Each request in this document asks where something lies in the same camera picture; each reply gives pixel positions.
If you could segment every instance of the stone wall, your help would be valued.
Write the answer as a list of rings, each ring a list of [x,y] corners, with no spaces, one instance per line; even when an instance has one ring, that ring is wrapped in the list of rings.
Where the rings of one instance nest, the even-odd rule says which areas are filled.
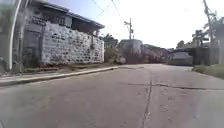
[[[43,64],[102,63],[102,40],[58,24],[46,23],[42,43]]]

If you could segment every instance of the grass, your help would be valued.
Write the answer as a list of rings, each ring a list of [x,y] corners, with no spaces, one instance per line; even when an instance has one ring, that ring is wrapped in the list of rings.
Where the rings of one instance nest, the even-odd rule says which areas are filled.
[[[23,73],[46,73],[46,72],[71,72],[78,71],[81,69],[92,69],[92,68],[103,68],[115,66],[115,64],[110,63],[100,63],[100,64],[71,64],[71,65],[54,65],[46,66],[42,68],[26,68]]]
[[[198,65],[198,66],[195,66],[192,69],[192,71],[224,79],[224,65],[223,64],[216,64],[212,66]]]

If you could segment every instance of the curb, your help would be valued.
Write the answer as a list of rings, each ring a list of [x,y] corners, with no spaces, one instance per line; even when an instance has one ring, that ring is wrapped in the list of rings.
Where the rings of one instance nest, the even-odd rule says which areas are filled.
[[[67,73],[67,74],[57,74],[57,75],[51,75],[51,76],[44,76],[44,77],[35,77],[35,78],[19,78],[14,80],[5,80],[3,82],[0,82],[0,87],[3,86],[11,86],[16,84],[26,84],[31,82],[38,82],[38,81],[47,81],[47,80],[53,80],[53,79],[60,79],[65,77],[71,77],[71,76],[79,76],[79,75],[85,75],[85,74],[91,74],[91,73],[97,73],[97,72],[105,72],[110,70],[118,69],[118,67],[110,67],[110,68],[102,68],[102,69],[93,69],[89,71],[81,71],[81,72],[74,72],[74,73]]]

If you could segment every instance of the sky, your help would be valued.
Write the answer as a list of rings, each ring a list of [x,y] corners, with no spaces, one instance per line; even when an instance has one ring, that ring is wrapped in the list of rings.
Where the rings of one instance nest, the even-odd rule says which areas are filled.
[[[111,0],[48,0],[105,25],[101,34],[110,33],[119,40],[129,38],[124,21],[131,18],[135,39],[163,48],[175,48],[180,40],[191,41],[195,30],[207,23],[202,0],[113,1],[120,16]],[[218,16],[224,16],[222,1],[207,0]]]

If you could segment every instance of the street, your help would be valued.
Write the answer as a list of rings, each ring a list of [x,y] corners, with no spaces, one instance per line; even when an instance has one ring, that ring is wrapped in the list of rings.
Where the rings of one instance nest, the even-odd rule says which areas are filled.
[[[0,88],[0,128],[222,128],[224,80],[191,67],[119,69]]]

